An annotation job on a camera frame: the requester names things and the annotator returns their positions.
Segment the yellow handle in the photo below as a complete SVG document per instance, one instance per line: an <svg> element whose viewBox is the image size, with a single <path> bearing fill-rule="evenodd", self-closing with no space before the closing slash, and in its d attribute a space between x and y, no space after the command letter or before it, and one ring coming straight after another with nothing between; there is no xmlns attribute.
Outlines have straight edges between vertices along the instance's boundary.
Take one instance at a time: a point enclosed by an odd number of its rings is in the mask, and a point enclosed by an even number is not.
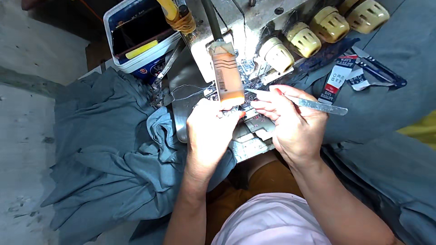
<svg viewBox="0 0 436 245"><path fill-rule="evenodd" d="M165 17L169 20L174 20L179 15L177 6L171 0L157 0L159 4L167 11Z"/></svg>

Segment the white shirt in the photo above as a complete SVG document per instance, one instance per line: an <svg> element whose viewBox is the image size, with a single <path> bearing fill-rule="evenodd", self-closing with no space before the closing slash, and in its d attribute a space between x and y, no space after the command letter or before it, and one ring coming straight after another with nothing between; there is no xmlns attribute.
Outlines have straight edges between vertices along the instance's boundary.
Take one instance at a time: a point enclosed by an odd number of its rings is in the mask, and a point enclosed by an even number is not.
<svg viewBox="0 0 436 245"><path fill-rule="evenodd" d="M254 196L225 221L212 245L331 245L306 200L289 193Z"/></svg>

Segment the string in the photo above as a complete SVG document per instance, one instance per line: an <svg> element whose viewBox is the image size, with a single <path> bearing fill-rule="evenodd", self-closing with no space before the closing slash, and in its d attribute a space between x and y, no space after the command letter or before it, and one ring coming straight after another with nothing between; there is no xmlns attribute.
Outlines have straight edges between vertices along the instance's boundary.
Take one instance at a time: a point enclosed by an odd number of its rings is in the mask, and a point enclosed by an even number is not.
<svg viewBox="0 0 436 245"><path fill-rule="evenodd" d="M180 86L174 88L173 91L170 92L171 96L173 96L173 101L172 101L172 102L174 102L174 101L179 101L179 100L183 100L183 99L187 99L187 98L190 98L190 97L192 97L192 96L194 96L194 95L198 95L198 94L202 93L204 90L210 88L212 85L213 85L213 84L209 85L209 86L206 87L206 88L201 88L201 87L198 87L198 86L195 86L195 85L191 85L191 84L183 84L183 85L180 85ZM173 92L174 92L176 89L178 89L178 88L180 88L180 87L183 87L183 86L194 86L194 87L199 88L199 89L201 89L201 90L198 91L198 92L195 92L195 93L193 93L193 94L191 94L190 96L187 96L187 97L185 97L185 98L176 99L176 98L174 97Z"/></svg>

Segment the plastic bucket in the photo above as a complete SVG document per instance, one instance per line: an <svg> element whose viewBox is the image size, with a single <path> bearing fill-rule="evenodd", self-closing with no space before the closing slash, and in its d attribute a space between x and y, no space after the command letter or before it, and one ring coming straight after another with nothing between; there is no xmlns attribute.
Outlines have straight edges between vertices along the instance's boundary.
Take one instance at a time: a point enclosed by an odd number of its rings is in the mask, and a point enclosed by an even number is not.
<svg viewBox="0 0 436 245"><path fill-rule="evenodd" d="M153 83L156 76L162 71L165 66L165 54L174 49L179 38L181 38L180 33L174 33L156 46L130 60L119 60L113 55L111 33L119 21L128 21L138 12L147 9L150 1L155 0L124 0L103 16L106 37L115 66L121 71L131 73L149 84Z"/></svg>

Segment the woman's left hand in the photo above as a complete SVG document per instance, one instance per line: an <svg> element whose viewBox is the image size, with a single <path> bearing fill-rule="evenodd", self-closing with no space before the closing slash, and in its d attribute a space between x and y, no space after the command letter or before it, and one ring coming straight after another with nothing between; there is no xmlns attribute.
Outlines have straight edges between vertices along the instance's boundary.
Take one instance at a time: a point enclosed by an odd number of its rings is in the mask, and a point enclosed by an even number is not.
<svg viewBox="0 0 436 245"><path fill-rule="evenodd" d="M222 115L220 102L201 99L186 121L189 138L185 173L209 181L244 112Z"/></svg>

